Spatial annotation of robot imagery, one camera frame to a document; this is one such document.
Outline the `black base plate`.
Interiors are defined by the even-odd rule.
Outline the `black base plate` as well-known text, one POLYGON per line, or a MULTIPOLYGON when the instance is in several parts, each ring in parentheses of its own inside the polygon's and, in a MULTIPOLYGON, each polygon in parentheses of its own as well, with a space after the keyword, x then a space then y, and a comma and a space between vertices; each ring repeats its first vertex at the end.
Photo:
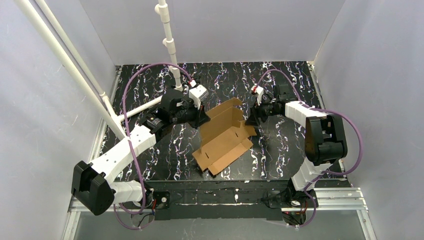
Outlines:
POLYGON ((310 198, 303 191, 290 192, 288 190, 271 190, 267 191, 265 195, 260 198, 267 207, 271 209, 281 208, 300 208, 300 207, 313 207, 313 203, 318 207, 318 200, 316 192, 310 190, 307 192, 312 196, 310 198))
POLYGON ((171 194, 169 191, 146 191, 145 209, 168 209, 170 207, 171 194))

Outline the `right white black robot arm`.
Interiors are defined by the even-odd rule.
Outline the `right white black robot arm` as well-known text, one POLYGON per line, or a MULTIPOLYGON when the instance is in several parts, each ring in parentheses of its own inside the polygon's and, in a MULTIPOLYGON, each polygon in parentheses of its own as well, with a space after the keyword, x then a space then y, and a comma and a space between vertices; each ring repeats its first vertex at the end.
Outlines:
POLYGON ((308 198, 314 189, 315 178, 348 153, 343 119, 313 110, 298 100, 288 84, 273 86, 273 96, 257 85, 251 88, 251 93, 256 100, 249 108, 247 126, 258 127, 270 116, 283 116, 304 127, 305 159, 281 197, 286 201, 308 198))

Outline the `brown cardboard box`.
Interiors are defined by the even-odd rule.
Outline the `brown cardboard box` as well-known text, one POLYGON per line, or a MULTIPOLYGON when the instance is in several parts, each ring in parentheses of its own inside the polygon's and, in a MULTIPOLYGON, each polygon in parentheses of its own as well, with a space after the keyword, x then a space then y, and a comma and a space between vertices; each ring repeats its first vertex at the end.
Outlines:
POLYGON ((250 137, 257 133, 245 124, 241 105, 233 97, 206 112, 210 121, 199 127, 201 146, 192 153, 203 172, 219 174, 253 146, 250 137))

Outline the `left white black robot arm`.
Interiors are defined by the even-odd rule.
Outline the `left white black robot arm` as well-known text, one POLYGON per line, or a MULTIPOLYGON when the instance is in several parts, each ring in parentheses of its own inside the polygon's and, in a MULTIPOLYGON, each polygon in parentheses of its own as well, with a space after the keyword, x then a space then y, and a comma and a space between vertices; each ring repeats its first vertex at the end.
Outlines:
POLYGON ((168 90, 129 136, 91 162, 75 165, 71 194, 95 216, 115 204, 139 202, 146 206, 146 187, 141 178, 116 182, 116 177, 131 162, 137 163, 137 157, 168 135, 174 125, 188 123, 197 129, 209 122, 203 104, 207 96, 208 90, 202 85, 190 89, 188 94, 168 90))

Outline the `black pliers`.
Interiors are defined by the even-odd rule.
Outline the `black pliers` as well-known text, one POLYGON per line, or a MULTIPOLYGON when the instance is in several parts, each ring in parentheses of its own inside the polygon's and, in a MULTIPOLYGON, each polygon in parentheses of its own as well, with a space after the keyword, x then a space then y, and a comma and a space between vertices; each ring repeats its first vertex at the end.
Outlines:
POLYGON ((197 84, 199 84, 200 83, 200 79, 201 79, 201 75, 200 74, 193 74, 193 75, 191 75, 190 76, 190 79, 189 79, 189 81, 188 81, 188 84, 191 86, 191 87, 194 87, 194 86, 196 86, 197 84))

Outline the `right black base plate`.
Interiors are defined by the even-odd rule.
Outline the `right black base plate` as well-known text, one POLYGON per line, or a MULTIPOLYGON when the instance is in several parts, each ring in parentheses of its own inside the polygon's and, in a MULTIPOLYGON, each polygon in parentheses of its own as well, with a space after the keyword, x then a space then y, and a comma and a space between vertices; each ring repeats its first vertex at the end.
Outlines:
POLYGON ((316 192, 310 190, 307 192, 312 196, 310 198, 303 191, 290 192, 288 190, 271 190, 267 191, 265 195, 260 198, 267 207, 271 209, 281 208, 300 208, 300 207, 313 207, 313 203, 318 207, 318 200, 316 192))

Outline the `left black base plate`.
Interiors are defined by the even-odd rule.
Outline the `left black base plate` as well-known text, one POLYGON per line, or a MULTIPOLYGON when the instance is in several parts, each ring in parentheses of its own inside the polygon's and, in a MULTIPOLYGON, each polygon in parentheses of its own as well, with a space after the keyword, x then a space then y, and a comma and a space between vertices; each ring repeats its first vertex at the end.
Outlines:
POLYGON ((169 191, 146 191, 145 209, 168 209, 170 207, 171 194, 169 191))

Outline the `aluminium rail frame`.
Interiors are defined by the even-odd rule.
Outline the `aluminium rail frame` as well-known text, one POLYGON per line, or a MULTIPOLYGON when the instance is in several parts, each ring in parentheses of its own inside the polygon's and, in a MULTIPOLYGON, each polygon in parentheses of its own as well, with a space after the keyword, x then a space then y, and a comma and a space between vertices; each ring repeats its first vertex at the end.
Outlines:
MULTIPOLYGON (((209 90, 209 110, 233 97, 247 118, 253 97, 248 93, 260 76, 270 69, 281 70, 293 82, 307 105, 321 107, 306 61, 215 62, 180 64, 189 74, 200 74, 209 90)), ((147 103, 174 84, 167 66, 157 65, 140 73, 127 91, 127 110, 147 103)), ((279 221, 286 213, 260 201, 268 191, 282 191, 304 160, 305 129, 293 120, 271 116, 256 136, 253 146, 217 176, 202 172, 192 153, 200 147, 199 132, 188 124, 177 124, 170 134, 137 157, 147 187, 170 192, 170 207, 153 210, 157 221, 170 219, 267 218, 279 221)), ((363 197, 350 188, 346 177, 324 175, 317 183, 318 196, 325 196, 317 211, 366 209, 363 197)))

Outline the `white PVC pipe frame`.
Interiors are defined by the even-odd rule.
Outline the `white PVC pipe frame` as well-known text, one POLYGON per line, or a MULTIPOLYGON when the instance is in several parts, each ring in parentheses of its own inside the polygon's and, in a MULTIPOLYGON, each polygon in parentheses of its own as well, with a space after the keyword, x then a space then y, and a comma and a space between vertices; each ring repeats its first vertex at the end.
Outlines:
POLYGON ((95 0, 92 10, 81 0, 17 0, 16 5, 50 47, 95 110, 119 138, 125 138, 108 92, 100 85, 115 75, 115 65, 106 46, 105 33, 117 35, 112 24, 112 6, 124 0, 95 0))

